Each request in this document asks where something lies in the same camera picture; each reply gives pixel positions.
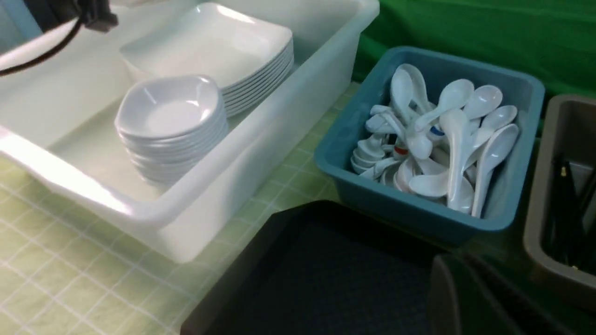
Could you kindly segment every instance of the stack of bowls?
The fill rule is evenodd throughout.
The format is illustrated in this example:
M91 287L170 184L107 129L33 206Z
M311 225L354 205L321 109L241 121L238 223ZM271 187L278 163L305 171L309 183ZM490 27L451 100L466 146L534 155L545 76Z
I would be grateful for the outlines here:
M114 125L132 164L156 186L173 185L228 133L224 99L206 76L136 84Z

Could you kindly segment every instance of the stack of plates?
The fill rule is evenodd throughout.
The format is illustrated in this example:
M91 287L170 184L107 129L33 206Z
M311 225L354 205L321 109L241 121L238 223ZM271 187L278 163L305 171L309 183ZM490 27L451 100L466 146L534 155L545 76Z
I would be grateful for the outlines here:
M290 29L211 2L120 52L137 81L189 74L214 78L228 116L266 98L294 64Z
M228 133L221 92L205 76L136 84L114 125L137 171L158 186L177 182Z

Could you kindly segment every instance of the black tray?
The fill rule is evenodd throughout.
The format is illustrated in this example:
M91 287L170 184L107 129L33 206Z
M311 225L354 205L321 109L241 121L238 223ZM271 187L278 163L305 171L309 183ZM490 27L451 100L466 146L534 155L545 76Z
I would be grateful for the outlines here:
M198 334L429 334L441 249L330 201L274 214L182 325Z

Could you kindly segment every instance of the dark plastic bin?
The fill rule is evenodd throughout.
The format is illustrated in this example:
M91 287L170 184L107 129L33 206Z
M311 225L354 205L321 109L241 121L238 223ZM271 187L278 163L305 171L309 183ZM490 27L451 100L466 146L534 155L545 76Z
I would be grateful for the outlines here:
M502 104L517 106L519 115L516 123L521 134L507 161L494 173L483 219L385 187L352 172L352 150L358 140L369 136L364 123L369 118L370 108L375 104L389 103L391 77L403 63L420 69L432 102L438 101L441 90L449 82L466 78L476 87L496 85L504 94ZM478 231L499 231L513 222L543 100L543 84L524 73L439 52L407 46L393 48L385 53L341 112L316 149L315 161L323 172L334 179L339 196L346 204L459 245Z
M532 281L572 305L596 312L596 277L555 261L542 248L553 182L551 162L560 153L573 162L576 181L596 166L596 100L558 95L549 102L523 239L528 255L536 263ZM574 166L588 171L574 170Z

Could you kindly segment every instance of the brown plastic bin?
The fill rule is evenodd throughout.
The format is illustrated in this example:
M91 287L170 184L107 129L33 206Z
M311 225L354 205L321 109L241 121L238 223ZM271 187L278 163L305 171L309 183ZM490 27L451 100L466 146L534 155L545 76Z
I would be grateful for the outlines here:
M596 277L555 261L542 248L551 205L551 162L560 153L572 162L576 185L580 186L578 180L579 184L585 182L596 166L596 100L558 95L548 103L523 239L527 253L535 262L531 280L571 305L596 312Z

